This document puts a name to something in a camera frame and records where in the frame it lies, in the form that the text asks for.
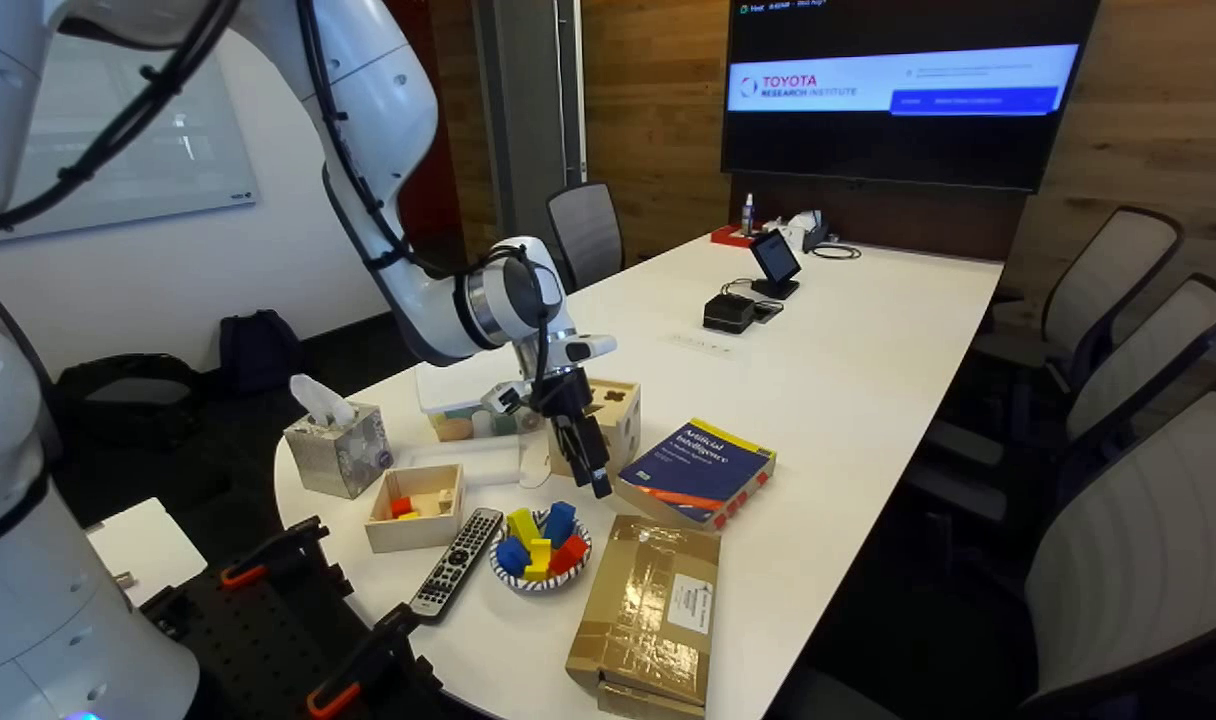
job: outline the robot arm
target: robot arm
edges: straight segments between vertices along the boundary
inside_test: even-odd
[[[114,41],[170,50],[206,0],[10,0],[0,4],[0,203],[22,160],[50,31],[80,21]],[[386,0],[246,0],[234,29],[292,84],[325,141],[329,200],[393,305],[398,333],[428,363],[483,349],[522,353],[527,406],[552,417],[580,484],[610,494],[610,454],[580,361],[603,345],[580,335],[539,241],[501,241],[472,273],[431,278],[404,238],[398,194],[438,135],[431,84]]]

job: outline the tissue box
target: tissue box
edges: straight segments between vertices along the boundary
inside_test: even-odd
[[[610,478],[639,456],[639,386],[591,380],[591,417],[610,445]],[[552,435],[552,478],[573,478],[557,435]]]
[[[716,580],[716,531],[617,515],[566,661],[569,676],[610,713],[703,717]]]
[[[380,413],[358,406],[350,423],[295,421],[290,429],[290,454],[302,467],[302,484],[329,495],[359,495],[386,467],[393,467],[393,445],[386,442]]]
[[[393,467],[380,478],[380,494],[368,511],[372,553],[449,545],[461,526],[461,467]]]

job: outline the yellow toy block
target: yellow toy block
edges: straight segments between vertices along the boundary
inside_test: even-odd
[[[557,556],[552,539],[539,535],[538,545],[527,545],[526,580],[545,580],[552,572],[552,556]]]
[[[532,556],[532,545],[545,539],[539,529],[538,529],[538,519],[532,519],[532,511],[514,511],[509,529],[527,547],[527,556]]]

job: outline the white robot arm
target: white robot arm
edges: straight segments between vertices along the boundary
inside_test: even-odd
[[[431,278],[404,241],[398,194],[438,132],[438,96],[386,0],[0,0],[0,227],[26,128],[59,23],[126,43],[175,50],[197,21],[246,31],[307,108],[325,190],[359,260],[386,287],[404,345],[456,363],[515,345],[527,406],[552,417],[580,484],[610,494],[610,450],[591,421],[580,335],[539,241],[501,241],[456,278]],[[0,335],[0,717],[183,717],[197,661],[151,634],[100,572],[80,529],[50,487],[42,393]]]

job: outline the television screen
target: television screen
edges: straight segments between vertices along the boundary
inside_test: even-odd
[[[974,10],[734,4],[726,167],[1040,190],[1094,14]]]

